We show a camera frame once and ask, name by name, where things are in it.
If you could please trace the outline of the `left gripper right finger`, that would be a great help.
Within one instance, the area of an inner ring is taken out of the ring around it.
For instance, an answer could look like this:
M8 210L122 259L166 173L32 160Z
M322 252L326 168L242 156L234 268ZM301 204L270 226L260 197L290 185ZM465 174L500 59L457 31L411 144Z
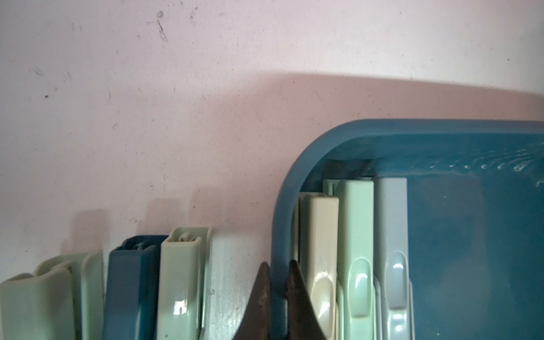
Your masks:
M288 339L325 339L296 260L289 263L287 287Z

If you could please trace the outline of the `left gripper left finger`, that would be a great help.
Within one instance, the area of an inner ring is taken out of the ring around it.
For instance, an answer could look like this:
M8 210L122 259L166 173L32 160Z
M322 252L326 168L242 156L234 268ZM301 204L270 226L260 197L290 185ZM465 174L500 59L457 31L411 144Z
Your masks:
M270 267L261 263L234 340L269 340L271 321Z

